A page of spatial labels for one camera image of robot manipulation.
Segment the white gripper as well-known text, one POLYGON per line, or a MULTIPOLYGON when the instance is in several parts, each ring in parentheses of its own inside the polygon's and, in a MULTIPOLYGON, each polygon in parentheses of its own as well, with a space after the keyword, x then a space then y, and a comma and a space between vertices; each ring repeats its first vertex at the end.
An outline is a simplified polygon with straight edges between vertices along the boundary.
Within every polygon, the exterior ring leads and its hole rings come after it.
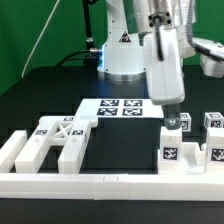
POLYGON ((148 94, 153 104, 164 105, 164 124, 168 130, 180 128, 180 105, 185 98, 182 65, 175 29, 159 28, 163 60, 158 58, 156 33, 143 38, 148 94))

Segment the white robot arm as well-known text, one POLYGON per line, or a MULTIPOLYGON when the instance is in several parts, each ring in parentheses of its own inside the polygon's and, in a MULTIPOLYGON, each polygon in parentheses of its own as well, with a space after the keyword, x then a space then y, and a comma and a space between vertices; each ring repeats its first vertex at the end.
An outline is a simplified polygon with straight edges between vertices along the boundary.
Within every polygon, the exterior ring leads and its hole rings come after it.
POLYGON ((194 0, 106 0, 106 9, 108 35, 98 75, 113 81, 144 78, 166 128, 178 129, 185 99, 183 60, 195 54, 189 44, 194 0))

